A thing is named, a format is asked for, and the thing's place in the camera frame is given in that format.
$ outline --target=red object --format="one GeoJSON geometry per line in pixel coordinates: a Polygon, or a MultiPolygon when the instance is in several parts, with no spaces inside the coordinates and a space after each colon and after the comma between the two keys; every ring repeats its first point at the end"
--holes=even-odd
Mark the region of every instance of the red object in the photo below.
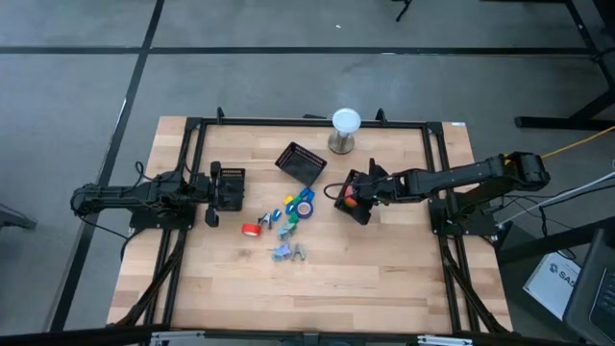
{"type": "Polygon", "coordinates": [[[243,224],[243,226],[241,226],[241,232],[245,235],[259,236],[260,226],[255,224],[243,224]]]}
{"type": "Polygon", "coordinates": [[[352,186],[346,186],[346,190],[344,191],[344,203],[346,204],[346,206],[350,207],[350,208],[354,208],[356,206],[358,206],[357,201],[350,197],[355,193],[355,190],[353,189],[352,186]]]}

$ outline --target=gray clip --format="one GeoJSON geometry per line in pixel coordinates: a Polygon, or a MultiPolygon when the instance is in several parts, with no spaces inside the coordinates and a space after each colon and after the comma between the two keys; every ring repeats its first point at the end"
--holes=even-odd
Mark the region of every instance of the gray clip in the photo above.
{"type": "Polygon", "coordinates": [[[306,249],[304,249],[304,247],[299,244],[295,245],[295,251],[292,254],[292,260],[295,260],[295,257],[297,257],[297,255],[299,255],[301,260],[306,260],[306,249]]]}
{"type": "Polygon", "coordinates": [[[267,223],[267,230],[271,230],[271,213],[267,212],[265,215],[258,218],[258,224],[260,226],[262,226],[263,222],[267,223]]]}

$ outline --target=white box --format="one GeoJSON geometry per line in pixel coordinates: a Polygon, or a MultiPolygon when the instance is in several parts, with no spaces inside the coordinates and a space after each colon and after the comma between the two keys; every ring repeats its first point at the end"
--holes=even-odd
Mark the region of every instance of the white box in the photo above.
{"type": "Polygon", "coordinates": [[[561,321],[577,282],[580,267],[558,253],[546,255],[526,284],[525,292],[561,321]]]}

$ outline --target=yellow cable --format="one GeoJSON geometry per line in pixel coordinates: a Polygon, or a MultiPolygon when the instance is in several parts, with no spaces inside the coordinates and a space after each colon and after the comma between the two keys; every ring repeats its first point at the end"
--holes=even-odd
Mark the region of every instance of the yellow cable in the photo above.
{"type": "Polygon", "coordinates": [[[595,135],[593,135],[593,136],[590,136],[590,137],[588,137],[588,138],[586,138],[586,139],[584,139],[584,140],[580,140],[580,141],[578,141],[577,143],[573,143],[573,144],[567,145],[567,146],[565,146],[565,147],[563,147],[563,148],[559,148],[559,149],[557,149],[557,150],[555,150],[555,151],[553,151],[553,152],[551,152],[551,153],[549,153],[549,154],[546,154],[546,155],[541,156],[540,158],[541,158],[542,160],[544,160],[544,159],[546,159],[546,158],[548,158],[548,157],[551,157],[551,156],[553,156],[553,155],[555,155],[555,154],[559,154],[559,153],[561,153],[561,152],[563,152],[563,151],[566,151],[566,150],[568,150],[568,149],[574,148],[574,147],[576,147],[576,146],[578,146],[578,145],[581,145],[581,144],[583,144],[583,143],[587,143],[588,141],[590,141],[590,140],[592,140],[592,139],[596,139],[596,138],[598,138],[599,136],[602,136],[602,135],[604,135],[604,134],[606,134],[606,133],[610,132],[611,130],[615,130],[615,126],[611,126],[611,127],[609,127],[608,129],[606,129],[606,130],[604,130],[604,131],[602,131],[602,132],[599,132],[599,133],[597,133],[597,134],[595,134],[595,135]]]}

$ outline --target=black table leg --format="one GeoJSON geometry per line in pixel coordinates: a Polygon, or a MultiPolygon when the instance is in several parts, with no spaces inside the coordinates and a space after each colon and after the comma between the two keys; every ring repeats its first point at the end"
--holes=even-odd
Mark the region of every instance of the black table leg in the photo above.
{"type": "Polygon", "coordinates": [[[615,90],[610,89],[604,94],[598,96],[594,101],[587,104],[571,117],[568,118],[553,118],[553,117],[534,117],[534,116],[517,116],[515,117],[515,125],[520,128],[534,129],[561,129],[561,130],[587,130],[601,131],[606,130],[611,126],[615,126],[615,120],[594,120],[601,111],[604,111],[609,106],[615,103],[615,90]]]}

